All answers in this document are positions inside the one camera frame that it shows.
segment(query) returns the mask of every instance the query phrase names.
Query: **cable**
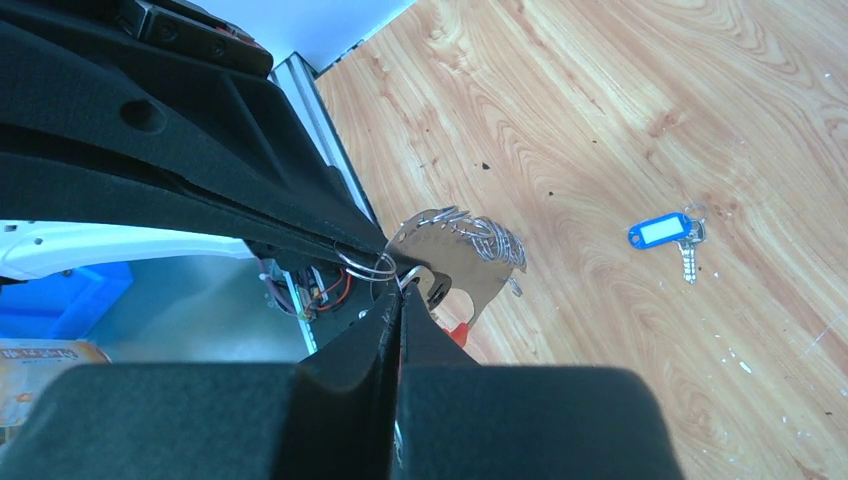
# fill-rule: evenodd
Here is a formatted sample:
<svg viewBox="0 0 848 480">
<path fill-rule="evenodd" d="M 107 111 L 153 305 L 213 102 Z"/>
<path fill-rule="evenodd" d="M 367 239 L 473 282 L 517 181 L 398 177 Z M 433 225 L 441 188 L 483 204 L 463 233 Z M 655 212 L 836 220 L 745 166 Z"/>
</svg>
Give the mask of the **cable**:
<svg viewBox="0 0 848 480">
<path fill-rule="evenodd" d="M 265 283 L 265 286 L 268 287 L 268 292 L 271 293 L 271 296 L 273 296 L 277 300 L 277 303 L 280 305 L 280 308 L 283 310 L 283 312 L 289 315 L 296 315 L 297 313 L 295 312 L 292 304 L 288 300 L 286 300 L 286 297 L 283 295 L 282 292 L 280 292 L 280 289 L 277 288 L 277 285 L 274 284 L 274 281 L 271 280 L 271 275 L 268 275 L 268 269 L 265 268 L 265 262 L 257 258 L 256 263 L 259 264 L 259 278 L 262 280 L 263 283 Z"/>
<path fill-rule="evenodd" d="M 353 275 L 348 275 L 347 276 L 347 285 L 345 285 L 344 292 L 342 292 L 342 294 L 339 296 L 339 298 L 337 298 L 336 301 L 332 303 L 332 305 L 324 305 L 323 307 L 318 307 L 316 310 L 318 310 L 319 312 L 324 312 L 324 311 L 327 311 L 327 310 L 329 310 L 329 309 L 331 309 L 331 308 L 333 308 L 337 305 L 341 305 L 341 303 L 345 300 L 345 298 L 347 298 L 348 294 L 350 293 L 350 287 L 351 287 L 352 284 L 353 284 Z"/>
<path fill-rule="evenodd" d="M 304 288 L 309 288 L 309 269 L 306 270 L 298 270 L 297 271 L 297 280 Z"/>
<path fill-rule="evenodd" d="M 325 294 L 327 294 L 327 293 L 331 292 L 331 291 L 332 291 L 332 290 L 334 290 L 336 287 L 338 287 L 339 285 L 341 285 L 341 284 L 342 284 L 342 282 L 344 281 L 345 277 L 350 277 L 350 275 L 348 275 L 348 274 L 347 274 L 347 272 L 345 272 L 344 268 L 340 268 L 340 269 L 339 269 L 339 274 L 340 274 L 341 276 L 340 276 L 340 277 L 339 277 L 339 279 L 336 281 L 336 283 L 334 283 L 334 284 L 330 285 L 329 287 L 325 288 L 325 289 L 324 289 L 321 293 L 319 293 L 318 295 L 315 295 L 315 296 L 313 296 L 313 297 L 312 297 L 312 300 L 310 300 L 310 301 L 309 301 L 309 303 L 307 303 L 307 304 L 306 304 L 306 306 L 305 306 L 305 307 L 303 307 L 303 311 L 304 311 L 304 312 L 308 312 L 308 311 L 309 311 L 309 309 L 312 307 L 312 304 L 313 304 L 313 303 L 315 303 L 315 300 L 318 300 L 319 298 L 323 297 Z"/>
</svg>

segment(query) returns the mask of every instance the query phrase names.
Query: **silver key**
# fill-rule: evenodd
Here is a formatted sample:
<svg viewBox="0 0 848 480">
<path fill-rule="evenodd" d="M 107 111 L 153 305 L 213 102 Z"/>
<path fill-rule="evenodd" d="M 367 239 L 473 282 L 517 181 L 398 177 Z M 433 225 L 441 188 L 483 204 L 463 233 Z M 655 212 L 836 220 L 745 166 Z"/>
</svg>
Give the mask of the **silver key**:
<svg viewBox="0 0 848 480">
<path fill-rule="evenodd" d="M 683 279 L 694 284 L 698 275 L 698 266 L 695 263 L 695 247 L 707 238 L 707 230 L 704 221 L 692 222 L 692 231 L 684 238 L 677 240 L 680 255 L 683 256 Z"/>
</svg>

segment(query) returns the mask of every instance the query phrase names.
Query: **metal ring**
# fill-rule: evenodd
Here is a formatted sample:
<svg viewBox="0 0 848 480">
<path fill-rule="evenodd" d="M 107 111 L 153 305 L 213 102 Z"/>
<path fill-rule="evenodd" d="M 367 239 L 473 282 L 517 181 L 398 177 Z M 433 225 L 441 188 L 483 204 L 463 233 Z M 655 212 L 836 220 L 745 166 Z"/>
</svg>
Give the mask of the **metal ring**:
<svg viewBox="0 0 848 480">
<path fill-rule="evenodd" d="M 395 273 L 397 273 L 397 263 L 391 255 L 386 252 L 380 254 L 380 258 L 377 259 L 377 264 L 374 266 L 375 268 L 370 268 L 354 261 L 344 253 L 340 252 L 335 245 L 333 246 L 333 250 L 336 252 L 336 255 L 338 255 L 339 258 L 348 265 L 349 268 L 345 268 L 345 271 L 360 280 L 365 280 L 366 282 L 388 282 L 395 278 Z M 389 266 L 389 270 L 378 270 L 376 268 L 383 261 L 385 261 L 386 265 Z M 371 276 L 365 275 L 361 272 L 370 273 Z"/>
<path fill-rule="evenodd" d="M 473 239 L 486 239 L 492 238 L 494 236 L 494 232 L 491 229 L 488 229 L 486 226 L 480 225 L 476 218 L 462 218 L 460 219 L 462 223 L 464 223 L 466 228 L 459 228 L 454 224 L 451 224 L 453 231 L 465 235 L 466 237 L 471 237 Z M 470 228 L 475 228 L 480 231 L 472 231 Z"/>
<path fill-rule="evenodd" d="M 488 217 L 477 217 L 470 220 L 469 223 L 481 231 L 481 233 L 466 232 L 470 237 L 487 239 L 497 236 L 497 232 L 493 228 L 493 225 L 497 225 L 497 223 Z"/>
<path fill-rule="evenodd" d="M 693 216 L 691 212 L 702 213 L 703 215 L 699 215 L 697 217 Z M 686 208 L 683 209 L 683 213 L 689 217 L 693 222 L 703 222 L 707 220 L 707 215 L 709 214 L 709 209 L 703 203 L 693 203 Z"/>
<path fill-rule="evenodd" d="M 452 207 L 445 207 L 445 208 L 439 209 L 436 212 L 436 214 L 433 215 L 432 217 L 420 219 L 418 221 L 418 226 L 421 227 L 421 226 L 424 226 L 428 223 L 438 223 L 442 219 L 449 217 L 450 215 L 454 214 L 457 210 L 459 210 L 459 208 L 456 205 L 454 205 Z"/>
</svg>

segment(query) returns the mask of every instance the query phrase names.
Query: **wooden floor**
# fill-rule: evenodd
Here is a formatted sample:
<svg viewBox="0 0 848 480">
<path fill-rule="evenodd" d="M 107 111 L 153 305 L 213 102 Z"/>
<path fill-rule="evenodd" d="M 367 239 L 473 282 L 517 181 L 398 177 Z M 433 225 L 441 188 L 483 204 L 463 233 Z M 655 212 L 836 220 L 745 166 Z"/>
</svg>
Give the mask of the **wooden floor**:
<svg viewBox="0 0 848 480">
<path fill-rule="evenodd" d="M 387 234 L 458 204 L 524 238 L 476 358 L 635 370 L 693 479 L 844 479 L 846 24 L 840 0 L 421 1 L 319 87 Z M 690 286 L 626 231 L 693 202 Z"/>
</svg>

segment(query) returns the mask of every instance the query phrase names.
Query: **blue bin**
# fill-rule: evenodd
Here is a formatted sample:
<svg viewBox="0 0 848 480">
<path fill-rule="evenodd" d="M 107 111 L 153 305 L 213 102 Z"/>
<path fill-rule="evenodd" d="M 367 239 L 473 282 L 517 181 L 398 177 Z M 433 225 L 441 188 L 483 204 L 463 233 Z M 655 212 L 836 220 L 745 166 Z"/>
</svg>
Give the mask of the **blue bin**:
<svg viewBox="0 0 848 480">
<path fill-rule="evenodd" d="M 84 337 L 132 285 L 126 262 L 75 268 L 0 290 L 0 337 Z"/>
</svg>

